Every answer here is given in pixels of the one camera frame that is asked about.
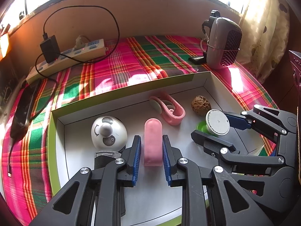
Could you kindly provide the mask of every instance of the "heater grille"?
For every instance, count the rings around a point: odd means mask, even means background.
[[[237,50],[237,51],[224,51],[221,60],[221,67],[228,67],[232,65],[236,59],[237,52],[239,50],[239,45],[241,41],[241,32],[231,30],[228,33],[227,42],[225,45],[225,50]]]

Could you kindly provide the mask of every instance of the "white box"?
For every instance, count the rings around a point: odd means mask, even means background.
[[[149,97],[160,91],[170,94],[185,109],[186,116],[179,126],[168,125],[149,105]],[[190,137],[196,125],[204,120],[190,105],[198,95],[206,97],[213,109],[238,114],[244,110],[211,72],[202,72],[113,90],[52,111],[47,147],[53,193],[80,168],[94,168],[94,153],[98,150],[91,140],[91,127],[101,115],[111,115],[123,122],[128,132],[126,147],[131,146],[134,135],[141,136],[143,145],[145,121],[157,118],[162,122],[163,134],[169,136],[171,145],[179,148],[184,157],[203,167],[217,165],[217,159],[204,153],[202,146]],[[260,135],[254,130],[241,131],[231,127],[221,138],[234,143],[241,154],[256,155],[263,147]],[[163,167],[144,168],[141,153],[137,185],[125,188],[125,206],[126,215],[121,218],[124,226],[158,225],[167,221],[177,225],[181,222],[182,188],[167,185]]]

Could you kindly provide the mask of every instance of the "power strip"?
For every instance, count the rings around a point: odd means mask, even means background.
[[[74,59],[78,59],[81,61],[88,61],[91,59],[95,59],[101,56],[106,55],[106,48],[104,47],[103,39],[95,40],[89,43],[86,43],[82,49],[75,50],[71,48],[62,52],[62,54],[72,57]],[[56,72],[69,68],[73,65],[78,64],[77,61],[66,58],[63,55],[60,55],[57,60],[47,63],[43,61],[37,65],[38,71],[45,76],[53,75]],[[26,81],[28,84],[33,83],[37,79],[43,78],[38,74],[36,68],[34,67],[28,74]]]

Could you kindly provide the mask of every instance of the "black box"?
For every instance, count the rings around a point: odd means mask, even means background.
[[[55,38],[55,35],[43,41],[40,44],[40,47],[47,63],[51,63],[58,59],[58,53],[60,53],[61,51],[58,47],[58,42]]]

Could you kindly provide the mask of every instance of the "pink soft toy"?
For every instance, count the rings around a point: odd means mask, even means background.
[[[159,120],[148,119],[144,125],[144,166],[162,166],[162,124]]]

